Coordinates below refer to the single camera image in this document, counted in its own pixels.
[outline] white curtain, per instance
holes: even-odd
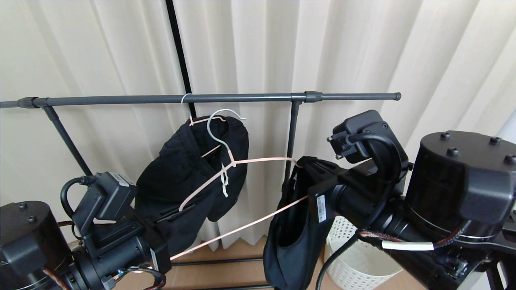
[[[495,135],[516,108],[516,2],[175,0],[193,93],[401,92],[400,101],[302,104],[294,157],[334,160],[325,139],[347,117],[378,110],[414,160],[421,137]],[[0,1],[0,96],[183,93],[163,1]],[[290,103],[229,107],[248,120],[250,157],[285,156]],[[179,105],[57,108],[93,171],[136,180],[184,122]],[[39,110],[1,111],[2,204],[44,200],[81,175]],[[335,161],[343,167],[345,161]],[[249,166],[236,206],[208,239],[272,212],[284,163]],[[77,203],[83,188],[73,187]],[[255,243],[264,222],[222,241]]]

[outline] white cable sleeve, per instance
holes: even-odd
[[[390,250],[402,251],[433,251],[433,243],[430,241],[413,242],[413,241],[382,241],[382,248]]]

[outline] laundry basket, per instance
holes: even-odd
[[[326,238],[324,260],[348,241],[357,228],[343,217],[336,217]],[[370,290],[401,271],[387,254],[358,240],[328,268],[331,279],[345,290]]]

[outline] black garment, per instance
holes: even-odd
[[[282,190],[278,209],[306,196],[308,188],[314,184],[303,168],[294,167],[290,180]],[[333,224],[333,219],[322,223],[315,219],[310,214],[308,200],[272,219],[263,264],[267,282],[276,289],[304,290],[310,284],[317,259]]]
[[[194,118],[194,121],[208,117]],[[226,122],[219,119],[211,121],[213,135],[229,145],[235,160],[247,159],[249,135],[246,128],[235,118],[223,118]],[[151,220],[177,211],[194,190],[222,169],[221,161],[224,166],[231,162],[224,145],[201,157],[218,145],[221,144],[208,134],[206,122],[190,126],[188,120],[183,124],[138,179],[136,211],[143,217],[151,216]],[[206,217],[217,221],[236,203],[246,179],[247,164],[231,167],[227,173],[227,198],[222,193],[221,180],[216,179],[175,215],[173,221],[160,225],[161,230],[170,236],[170,254],[179,253],[194,242]]]

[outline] white plastic basket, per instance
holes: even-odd
[[[336,217],[326,238],[324,260],[353,236],[357,228]],[[345,290],[371,290],[401,271],[401,267],[377,248],[357,241],[328,268],[331,279]]]

